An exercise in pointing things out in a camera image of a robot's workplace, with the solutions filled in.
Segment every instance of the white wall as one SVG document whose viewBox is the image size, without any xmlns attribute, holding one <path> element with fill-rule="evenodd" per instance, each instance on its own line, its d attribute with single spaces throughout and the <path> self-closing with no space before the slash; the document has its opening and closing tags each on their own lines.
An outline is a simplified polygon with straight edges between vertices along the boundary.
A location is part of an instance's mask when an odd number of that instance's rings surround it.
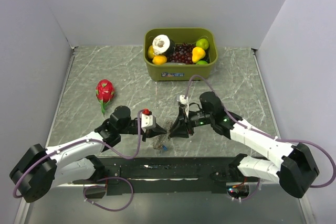
<svg viewBox="0 0 336 224">
<path fill-rule="evenodd" d="M 20 200 L 9 172 L 45 144 L 71 48 L 44 0 L 0 0 L 0 207 L 13 223 Z"/>
<path fill-rule="evenodd" d="M 259 48 L 285 0 L 48 0 L 73 46 L 143 44 L 152 28 L 206 27 L 219 45 Z"/>
<path fill-rule="evenodd" d="M 336 0 L 286 0 L 257 51 L 282 137 L 314 141 L 336 158 Z M 324 183 L 332 168 L 318 151 Z M 310 189 L 317 223 L 336 223 L 336 183 Z"/>
</svg>

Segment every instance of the green bin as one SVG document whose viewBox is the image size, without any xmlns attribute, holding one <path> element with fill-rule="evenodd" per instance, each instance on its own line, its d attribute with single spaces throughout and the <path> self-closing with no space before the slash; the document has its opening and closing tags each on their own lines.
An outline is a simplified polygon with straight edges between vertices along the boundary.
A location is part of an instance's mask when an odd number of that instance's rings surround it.
<svg viewBox="0 0 336 224">
<path fill-rule="evenodd" d="M 206 38 L 209 42 L 209 64 L 206 65 L 155 65 L 147 57 L 148 48 L 156 36 L 165 34 L 176 44 L 196 43 Z M 187 81 L 194 74 L 208 78 L 218 59 L 214 35 L 207 29 L 197 27 L 156 28 L 145 35 L 143 59 L 146 62 L 148 74 L 154 81 Z"/>
</svg>

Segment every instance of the marble tabletop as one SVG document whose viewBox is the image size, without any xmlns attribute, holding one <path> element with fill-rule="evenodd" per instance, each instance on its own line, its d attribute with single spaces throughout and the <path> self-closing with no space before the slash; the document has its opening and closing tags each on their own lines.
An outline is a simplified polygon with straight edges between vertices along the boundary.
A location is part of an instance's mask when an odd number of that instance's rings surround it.
<svg viewBox="0 0 336 224">
<path fill-rule="evenodd" d="M 110 80 L 116 90 L 105 116 L 95 94 L 101 79 Z M 275 135 L 267 98 L 250 48 L 218 48 L 218 61 L 208 80 L 230 111 Z M 73 64 L 48 146 L 88 134 L 119 105 L 128 106 L 133 118 L 140 109 L 148 108 L 160 126 L 169 127 L 178 113 L 176 95 L 184 94 L 186 88 L 186 81 L 153 81 L 142 58 L 142 46 L 80 46 L 74 51 Z M 204 82 L 194 81 L 190 88 L 191 102 L 199 103 L 200 94 L 208 90 Z M 121 143 L 115 148 L 125 155 L 132 155 L 136 142 L 136 136 L 122 135 Z M 217 135 L 206 125 L 196 128 L 190 138 L 148 138 L 146 142 L 141 142 L 138 156 L 233 157 L 239 153 L 259 156 L 243 144 Z M 115 153 L 108 150 L 100 156 L 115 156 Z"/>
</svg>

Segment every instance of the purple cable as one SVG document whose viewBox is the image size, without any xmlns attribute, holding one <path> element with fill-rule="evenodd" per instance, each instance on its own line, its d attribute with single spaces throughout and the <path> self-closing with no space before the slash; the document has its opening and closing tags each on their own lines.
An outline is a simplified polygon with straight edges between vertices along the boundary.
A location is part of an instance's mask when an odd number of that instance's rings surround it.
<svg viewBox="0 0 336 224">
<path fill-rule="evenodd" d="M 137 149 L 135 151 L 135 154 L 133 156 L 125 156 L 121 153 L 119 153 L 118 151 L 116 151 L 114 148 L 112 148 L 110 145 L 108 145 L 107 143 L 105 142 L 102 142 L 101 140 L 98 140 L 98 139 L 88 139 L 90 142 L 97 142 L 99 144 L 102 144 L 104 146 L 106 146 L 107 148 L 111 149 L 112 151 L 114 151 L 115 153 L 117 153 L 119 156 L 125 158 L 125 159 L 133 159 L 137 156 L 137 154 L 139 153 L 139 150 L 140 150 L 140 143 L 141 143 L 141 122 L 140 122 L 140 114 L 143 110 L 140 110 L 138 112 L 138 146 L 137 146 Z M 62 148 L 56 150 L 56 151 L 53 151 L 51 153 L 49 153 L 48 155 L 40 158 L 38 161 L 36 161 L 34 164 L 32 164 L 31 167 L 29 167 L 27 169 L 27 171 L 25 171 L 22 176 L 20 177 L 20 179 L 17 181 L 17 183 L 15 184 L 14 186 L 14 190 L 13 190 L 13 197 L 14 198 L 22 198 L 22 195 L 17 195 L 16 192 L 20 186 L 20 184 L 22 183 L 22 181 L 24 180 L 24 178 L 37 166 L 39 165 L 42 161 L 44 161 L 45 159 L 49 158 L 49 157 L 52 157 L 53 155 L 55 155 L 57 153 L 57 151 L 64 151 L 68 148 L 71 148 L 75 145 L 78 145 L 78 144 L 81 144 L 81 143 L 84 143 L 86 142 L 87 139 L 84 139 L 84 140 L 80 140 L 80 141 L 77 141 L 77 142 L 74 142 L 74 143 L 71 143 L 69 145 L 66 145 L 66 146 L 63 146 Z"/>
<path fill-rule="evenodd" d="M 213 91 L 215 93 L 215 95 L 219 98 L 219 96 L 216 94 L 215 90 L 213 89 L 213 87 L 210 85 L 210 83 L 205 80 L 202 76 L 199 76 L 198 74 L 195 74 L 193 76 L 191 76 L 191 78 L 189 79 L 189 82 L 188 82 L 188 87 L 187 87 L 187 90 L 185 92 L 185 96 L 184 97 L 187 97 L 188 96 L 188 92 L 189 92 L 189 88 L 191 86 L 191 83 L 192 83 L 192 80 L 195 79 L 196 77 L 199 77 L 201 78 L 208 86 L 209 88 L 211 89 L 211 91 Z M 230 112 L 228 112 L 228 110 L 226 109 L 226 107 L 224 106 L 223 102 L 221 101 L 221 104 L 222 106 L 224 107 L 224 111 L 225 113 L 230 117 L 231 120 L 233 120 L 235 123 L 239 124 L 240 126 L 244 127 L 247 129 L 247 126 L 238 122 L 231 114 Z M 263 136 L 266 136 L 270 139 L 274 139 L 274 137 L 272 137 L 271 135 L 265 133 L 265 132 L 262 132 L 260 130 L 257 130 L 257 129 L 254 129 L 254 128 L 251 128 L 252 131 L 254 132 L 257 132 Z M 329 159 L 331 165 L 332 165 L 332 169 L 333 169 L 333 173 L 332 173 L 332 176 L 331 176 L 331 179 L 328 180 L 326 183 L 324 184 L 321 184 L 321 185 L 312 185 L 310 186 L 311 188 L 322 188 L 322 187 L 326 187 L 326 186 L 329 186 L 331 183 L 334 182 L 335 178 L 336 178 L 336 164 L 333 160 L 333 158 L 331 157 L 331 155 L 324 149 L 322 148 L 321 146 L 317 145 L 316 143 L 313 143 L 311 141 L 306 141 L 306 140 L 291 140 L 291 139 L 276 139 L 276 141 L 278 142 L 283 142 L 283 143 L 287 143 L 287 142 L 291 142 L 291 143 L 303 143 L 303 144 L 309 144 L 311 146 L 314 146 L 315 148 L 319 149 L 321 152 L 323 152 L 327 158 Z"/>
<path fill-rule="evenodd" d="M 123 206 L 122 208 L 118 208 L 118 209 L 111 209 L 111 208 L 103 207 L 102 205 L 97 204 L 94 201 L 92 201 L 92 200 L 90 200 L 90 199 L 88 199 L 86 197 L 85 193 L 86 193 L 86 191 L 88 189 L 91 189 L 91 188 L 105 188 L 103 186 L 90 186 L 90 187 L 85 188 L 84 191 L 83 191 L 83 196 L 84 196 L 85 201 L 87 201 L 87 202 L 95 205 L 96 207 L 99 207 L 101 209 L 104 209 L 104 210 L 110 211 L 110 212 L 118 212 L 118 211 L 124 210 L 126 207 L 128 207 L 130 205 L 130 203 L 132 202 L 132 199 L 134 197 L 134 190 L 133 190 L 132 184 L 127 179 L 121 178 L 121 177 L 102 178 L 102 179 L 98 180 L 97 182 L 108 180 L 108 179 L 121 179 L 121 180 L 125 181 L 130 186 L 130 188 L 131 188 L 131 197 L 130 197 L 130 200 L 127 202 L 127 204 L 125 206 Z"/>
<path fill-rule="evenodd" d="M 259 186 L 260 186 L 260 179 L 258 179 L 258 183 L 257 183 L 256 189 L 255 189 L 251 194 L 249 194 L 246 198 L 241 199 L 240 201 L 245 201 L 245 200 L 251 199 L 251 197 L 252 197 L 254 194 L 256 194 L 256 192 L 258 191 Z"/>
</svg>

